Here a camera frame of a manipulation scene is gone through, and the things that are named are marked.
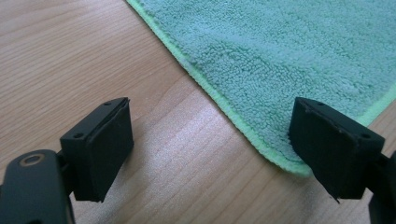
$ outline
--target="light green towel edge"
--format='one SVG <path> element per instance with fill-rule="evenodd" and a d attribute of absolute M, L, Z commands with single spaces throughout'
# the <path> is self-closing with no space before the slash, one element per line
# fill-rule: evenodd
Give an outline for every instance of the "light green towel edge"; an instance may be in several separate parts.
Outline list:
<path fill-rule="evenodd" d="M 250 143 L 259 150 L 259 152 L 269 161 L 282 167 L 286 171 L 300 175 L 310 176 L 312 171 L 305 163 L 297 161 L 287 160 L 280 152 L 272 150 L 260 140 L 260 137 L 242 120 L 242 118 L 231 110 L 230 104 L 227 99 L 223 97 L 218 91 L 216 91 L 205 79 L 204 75 L 200 73 L 192 64 L 187 60 L 187 57 L 180 51 L 180 49 L 174 45 L 168 38 L 168 36 L 160 29 L 158 24 L 149 14 L 146 13 L 145 9 L 141 6 L 137 0 L 126 0 L 134 10 L 140 15 L 140 17 L 148 24 L 148 27 L 154 32 L 156 36 L 165 44 L 165 46 L 171 51 L 174 57 L 180 62 L 184 69 L 192 76 L 192 78 L 209 94 L 209 96 L 219 105 L 221 110 L 227 115 L 231 122 L 238 128 L 244 136 L 250 141 Z M 369 109 L 357 119 L 357 122 L 364 126 L 368 126 L 383 110 L 387 108 L 390 103 L 396 99 L 396 83 L 393 84 L 390 90 L 376 103 L 369 107 Z"/>

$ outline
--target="wooden table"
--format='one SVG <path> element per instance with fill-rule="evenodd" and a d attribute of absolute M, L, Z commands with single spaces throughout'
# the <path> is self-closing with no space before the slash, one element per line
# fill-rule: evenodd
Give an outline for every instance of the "wooden table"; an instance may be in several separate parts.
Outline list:
<path fill-rule="evenodd" d="M 122 0 L 0 3 L 0 178 L 104 101 L 131 98 L 135 147 L 77 223 L 369 223 L 262 157 Z M 396 104 L 370 126 L 396 148 Z"/>

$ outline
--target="towel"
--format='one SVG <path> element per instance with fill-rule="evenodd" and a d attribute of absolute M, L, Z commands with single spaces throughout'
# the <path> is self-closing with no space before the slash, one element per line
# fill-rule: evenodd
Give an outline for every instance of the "towel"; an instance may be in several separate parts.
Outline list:
<path fill-rule="evenodd" d="M 294 174 L 311 174 L 288 138 L 296 96 L 366 126 L 396 98 L 394 0 L 127 1 L 251 144 Z"/>

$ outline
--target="clamp jaw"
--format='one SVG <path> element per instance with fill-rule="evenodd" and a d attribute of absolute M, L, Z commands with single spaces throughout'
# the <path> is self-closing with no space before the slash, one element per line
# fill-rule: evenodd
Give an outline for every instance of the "clamp jaw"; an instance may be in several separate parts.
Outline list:
<path fill-rule="evenodd" d="M 391 158 L 381 154 L 382 136 L 328 105 L 297 97 L 289 138 L 336 201 L 361 199 L 368 188 L 374 194 L 371 222 L 396 223 L 396 152 Z"/>
<path fill-rule="evenodd" d="M 0 188 L 1 223 L 75 223 L 68 195 L 103 202 L 134 146 L 129 99 L 99 105 L 61 138 L 62 150 L 19 156 Z"/>

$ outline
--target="wood grain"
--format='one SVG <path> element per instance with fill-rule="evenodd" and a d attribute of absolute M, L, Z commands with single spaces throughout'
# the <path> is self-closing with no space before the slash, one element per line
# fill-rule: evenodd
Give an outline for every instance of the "wood grain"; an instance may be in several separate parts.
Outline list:
<path fill-rule="evenodd" d="M 104 101 L 131 98 L 135 147 L 78 223 L 369 223 L 264 159 L 121 0 L 0 2 L 0 177 Z M 396 103 L 370 126 L 396 148 Z"/>

